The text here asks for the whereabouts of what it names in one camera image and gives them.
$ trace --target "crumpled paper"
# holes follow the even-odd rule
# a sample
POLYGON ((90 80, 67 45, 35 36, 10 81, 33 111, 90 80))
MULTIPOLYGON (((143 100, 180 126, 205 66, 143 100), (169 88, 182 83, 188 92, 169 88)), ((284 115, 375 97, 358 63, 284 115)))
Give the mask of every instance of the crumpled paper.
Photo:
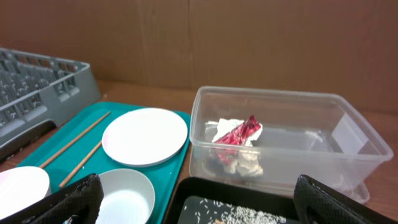
MULTIPOLYGON (((244 120, 238 119, 223 119, 221 118, 218 121, 217 125, 217 134, 214 136, 212 142, 215 142, 222 138, 225 134, 232 131, 234 128, 242 124, 244 120)), ((258 129, 255 133, 249 136, 244 143, 244 146, 252 147, 252 141, 255 141, 259 138, 262 133, 262 124, 260 124, 260 129, 258 129)), ((259 151, 246 151, 246 152, 238 152, 238 155, 234 158, 232 162, 228 165, 223 164, 224 171, 229 174, 235 174, 238 172, 243 177, 257 177, 263 174, 263 169, 259 165, 259 151)))

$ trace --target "white plate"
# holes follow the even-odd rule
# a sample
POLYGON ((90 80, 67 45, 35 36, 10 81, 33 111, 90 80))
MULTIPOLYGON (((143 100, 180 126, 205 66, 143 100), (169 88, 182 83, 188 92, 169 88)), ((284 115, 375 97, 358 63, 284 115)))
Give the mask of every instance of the white plate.
POLYGON ((0 220, 51 194, 50 177, 41 168, 25 166, 0 173, 0 220))
POLYGON ((96 224, 144 224, 155 205, 155 190, 150 180, 132 169, 115 169, 99 175, 104 199, 96 224))
POLYGON ((127 166, 152 166, 174 156, 187 139, 188 128, 176 113, 145 108, 116 118, 102 136, 105 153, 127 166))

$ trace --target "wooden chopstick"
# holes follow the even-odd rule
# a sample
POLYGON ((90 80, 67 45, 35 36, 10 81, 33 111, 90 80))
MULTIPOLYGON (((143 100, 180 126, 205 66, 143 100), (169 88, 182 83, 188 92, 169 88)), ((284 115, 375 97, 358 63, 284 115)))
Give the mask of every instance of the wooden chopstick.
POLYGON ((60 188, 63 188, 70 179, 80 170, 80 168, 90 159, 90 157, 99 149, 102 145, 102 142, 100 141, 88 154, 87 156, 80 161, 80 163, 70 172, 70 174, 61 182, 60 188))
POLYGON ((77 140, 79 140, 81 137, 83 137, 87 132, 89 132, 91 129, 93 129, 99 122, 104 120, 104 118, 107 117, 111 112, 107 112, 104 114, 100 119, 95 121, 93 124, 91 124, 88 128, 86 128, 82 133, 80 133, 78 136, 76 136, 72 141, 70 141, 66 146, 63 146, 58 152, 56 152, 54 155, 52 155, 49 159, 47 159, 45 162, 40 165, 40 168, 44 169, 47 165, 49 165, 54 159, 56 159, 59 155, 61 155, 63 152, 65 152, 71 145, 73 145, 77 140))

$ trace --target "plastic container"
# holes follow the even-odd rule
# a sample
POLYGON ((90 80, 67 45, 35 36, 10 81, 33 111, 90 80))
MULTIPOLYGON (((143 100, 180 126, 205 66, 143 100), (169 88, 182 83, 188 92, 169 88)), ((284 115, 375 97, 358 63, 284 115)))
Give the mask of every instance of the plastic container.
POLYGON ((293 196, 306 174, 361 203, 363 180, 393 157, 391 148, 344 98, 334 94, 247 88, 202 87, 192 109, 192 176, 293 196), (253 147, 212 143, 220 118, 254 115, 263 131, 253 147), (264 173, 229 174, 211 158, 232 149, 259 156, 264 173))

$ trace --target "cardboard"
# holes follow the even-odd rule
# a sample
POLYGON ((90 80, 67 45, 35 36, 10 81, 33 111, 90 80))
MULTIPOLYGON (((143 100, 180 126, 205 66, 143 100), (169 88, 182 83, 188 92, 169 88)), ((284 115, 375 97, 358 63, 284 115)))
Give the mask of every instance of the cardboard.
POLYGON ((398 112, 397 1, 4 0, 0 45, 98 79, 337 93, 398 112))

